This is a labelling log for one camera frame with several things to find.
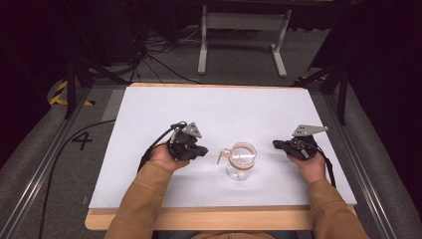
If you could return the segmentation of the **person's left hand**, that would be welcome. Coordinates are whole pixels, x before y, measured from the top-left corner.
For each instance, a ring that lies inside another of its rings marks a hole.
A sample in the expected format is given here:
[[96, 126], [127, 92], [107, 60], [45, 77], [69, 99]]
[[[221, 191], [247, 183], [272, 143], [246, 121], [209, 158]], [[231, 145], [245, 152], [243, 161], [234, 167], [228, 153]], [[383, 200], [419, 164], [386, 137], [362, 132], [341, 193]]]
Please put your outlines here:
[[187, 160], [175, 160], [168, 152], [167, 145], [161, 144], [155, 147], [149, 158], [150, 162], [160, 165], [170, 172], [185, 167], [189, 164]]

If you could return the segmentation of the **aluminium rail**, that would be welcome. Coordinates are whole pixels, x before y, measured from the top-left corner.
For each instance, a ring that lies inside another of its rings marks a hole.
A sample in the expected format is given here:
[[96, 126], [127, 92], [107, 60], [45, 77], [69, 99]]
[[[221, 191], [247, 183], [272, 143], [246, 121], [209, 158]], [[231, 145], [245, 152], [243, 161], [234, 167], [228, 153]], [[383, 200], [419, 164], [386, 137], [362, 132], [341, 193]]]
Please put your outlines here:
[[340, 135], [340, 141], [345, 146], [347, 154], [347, 162], [352, 170], [353, 179], [358, 189], [356, 190], [356, 198], [359, 202], [354, 206], [358, 209], [358, 215], [363, 218], [363, 209], [367, 218], [371, 218], [376, 226], [380, 239], [397, 239], [397, 236], [391, 226], [384, 208], [379, 200], [378, 193], [370, 181], [370, 177], [366, 172], [363, 163], [357, 153], [357, 150], [351, 140], [346, 127], [340, 122], [336, 112], [336, 104], [329, 96], [323, 96], [326, 107], [329, 111], [330, 118], [334, 122], [334, 131]]
[[67, 109], [52, 107], [0, 170], [0, 239], [14, 239], [19, 231], [91, 91], [80, 90], [68, 119]]

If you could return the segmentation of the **grey metal stand frame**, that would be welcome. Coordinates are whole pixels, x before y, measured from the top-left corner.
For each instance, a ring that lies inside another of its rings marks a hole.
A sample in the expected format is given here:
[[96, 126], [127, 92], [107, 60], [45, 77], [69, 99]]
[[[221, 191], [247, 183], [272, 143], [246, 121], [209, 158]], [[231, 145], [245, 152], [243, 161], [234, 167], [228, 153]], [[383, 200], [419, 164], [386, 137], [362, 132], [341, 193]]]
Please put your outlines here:
[[281, 47], [288, 31], [288, 25], [291, 20], [292, 11], [286, 10], [280, 15], [265, 14], [241, 14], [241, 13], [217, 13], [210, 12], [208, 7], [202, 7], [201, 16], [201, 47], [199, 52], [199, 60], [197, 73], [204, 75], [206, 73], [207, 64], [207, 31], [209, 29], [216, 30], [252, 30], [252, 31], [272, 31], [278, 32], [279, 37], [276, 43], [271, 45], [274, 62], [281, 78], [287, 76], [287, 70], [284, 65]]

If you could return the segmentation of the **black tripod stand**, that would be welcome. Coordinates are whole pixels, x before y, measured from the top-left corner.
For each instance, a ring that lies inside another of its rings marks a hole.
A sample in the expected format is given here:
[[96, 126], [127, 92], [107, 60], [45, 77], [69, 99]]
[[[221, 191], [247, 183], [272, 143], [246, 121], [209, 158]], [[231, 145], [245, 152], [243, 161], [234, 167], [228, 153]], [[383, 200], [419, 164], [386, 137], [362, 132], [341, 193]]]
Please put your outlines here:
[[128, 85], [128, 81], [122, 79], [115, 73], [83, 57], [73, 57], [69, 60], [65, 80], [68, 83], [68, 105], [66, 119], [69, 119], [77, 108], [77, 84], [79, 82], [83, 89], [89, 89], [94, 85], [94, 77], [90, 72], [94, 69], [100, 75], [109, 78], [119, 85]]
[[319, 87], [319, 90], [323, 95], [330, 95], [333, 93], [336, 87], [339, 87], [336, 104], [336, 113], [340, 123], [342, 125], [345, 125], [344, 114], [348, 74], [344, 65], [339, 64], [330, 66], [326, 69], [319, 70], [316, 73], [311, 74], [310, 76], [299, 77], [294, 81], [293, 87], [303, 88], [311, 82], [321, 79], [322, 77], [325, 77], [325, 80]]

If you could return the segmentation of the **white table sheet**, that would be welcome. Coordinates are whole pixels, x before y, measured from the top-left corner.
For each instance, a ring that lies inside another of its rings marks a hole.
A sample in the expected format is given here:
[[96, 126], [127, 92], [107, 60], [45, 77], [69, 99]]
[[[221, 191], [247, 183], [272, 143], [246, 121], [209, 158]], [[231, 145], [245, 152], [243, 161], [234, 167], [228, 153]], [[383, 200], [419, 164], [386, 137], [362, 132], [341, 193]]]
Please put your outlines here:
[[[298, 168], [276, 149], [300, 124], [321, 120], [303, 89], [248, 87], [129, 87], [105, 152], [90, 207], [120, 205], [145, 151], [180, 121], [193, 122], [208, 152], [171, 177], [166, 208], [224, 206], [306, 206], [308, 186]], [[247, 142], [257, 151], [250, 176], [230, 178], [221, 151]]]

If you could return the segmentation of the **clear glass jar with lid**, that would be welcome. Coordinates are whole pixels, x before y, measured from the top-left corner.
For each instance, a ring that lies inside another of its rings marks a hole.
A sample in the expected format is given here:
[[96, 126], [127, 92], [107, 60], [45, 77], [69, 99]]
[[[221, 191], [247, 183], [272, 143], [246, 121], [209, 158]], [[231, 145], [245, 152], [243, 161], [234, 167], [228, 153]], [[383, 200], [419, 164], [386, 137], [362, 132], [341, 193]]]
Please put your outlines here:
[[255, 148], [247, 142], [237, 142], [231, 148], [224, 148], [219, 152], [217, 162], [222, 158], [227, 158], [227, 175], [237, 181], [246, 180], [255, 166], [257, 152]]

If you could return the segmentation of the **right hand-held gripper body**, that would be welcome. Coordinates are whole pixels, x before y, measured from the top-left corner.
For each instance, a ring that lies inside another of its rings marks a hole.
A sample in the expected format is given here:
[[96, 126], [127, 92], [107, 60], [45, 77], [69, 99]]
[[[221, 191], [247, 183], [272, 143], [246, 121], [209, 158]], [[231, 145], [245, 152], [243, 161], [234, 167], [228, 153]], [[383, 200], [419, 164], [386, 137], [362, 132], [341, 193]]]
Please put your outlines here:
[[327, 130], [327, 126], [300, 124], [287, 142], [286, 154], [299, 160], [311, 159], [320, 151], [314, 135]]

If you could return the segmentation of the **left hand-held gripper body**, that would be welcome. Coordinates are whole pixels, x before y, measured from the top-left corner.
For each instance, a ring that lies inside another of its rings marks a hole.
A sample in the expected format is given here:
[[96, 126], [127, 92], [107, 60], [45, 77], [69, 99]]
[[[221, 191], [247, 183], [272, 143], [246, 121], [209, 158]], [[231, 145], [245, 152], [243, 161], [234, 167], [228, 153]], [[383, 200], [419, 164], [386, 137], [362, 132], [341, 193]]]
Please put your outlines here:
[[202, 137], [197, 125], [194, 122], [186, 123], [185, 121], [182, 121], [173, 124], [171, 129], [173, 130], [173, 133], [168, 140], [170, 155], [175, 160], [193, 159], [191, 148], [197, 146], [197, 139]]

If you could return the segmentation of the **person's right hand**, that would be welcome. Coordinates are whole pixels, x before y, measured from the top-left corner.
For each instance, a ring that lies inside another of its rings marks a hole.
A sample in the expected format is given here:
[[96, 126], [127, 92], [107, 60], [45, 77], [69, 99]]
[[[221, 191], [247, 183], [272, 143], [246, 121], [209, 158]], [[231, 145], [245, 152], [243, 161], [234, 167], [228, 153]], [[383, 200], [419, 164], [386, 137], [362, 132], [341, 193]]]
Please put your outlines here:
[[319, 152], [308, 160], [299, 160], [291, 155], [288, 155], [288, 159], [299, 168], [306, 183], [311, 184], [326, 179], [325, 161]]

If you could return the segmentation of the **yellow black floor tape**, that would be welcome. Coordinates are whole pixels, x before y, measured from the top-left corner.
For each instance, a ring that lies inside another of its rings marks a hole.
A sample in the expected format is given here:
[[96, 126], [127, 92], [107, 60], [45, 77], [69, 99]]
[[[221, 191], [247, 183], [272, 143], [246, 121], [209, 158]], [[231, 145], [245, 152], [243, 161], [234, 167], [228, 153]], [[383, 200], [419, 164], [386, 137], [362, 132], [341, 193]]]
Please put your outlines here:
[[[68, 82], [66, 80], [62, 80], [58, 85], [56, 91], [54, 92], [52, 98], [50, 99], [50, 105], [62, 105], [67, 106], [68, 101], [61, 98], [62, 93], [64, 92], [65, 88], [67, 87]], [[96, 104], [96, 101], [85, 101], [84, 106], [86, 107], [93, 107]]]

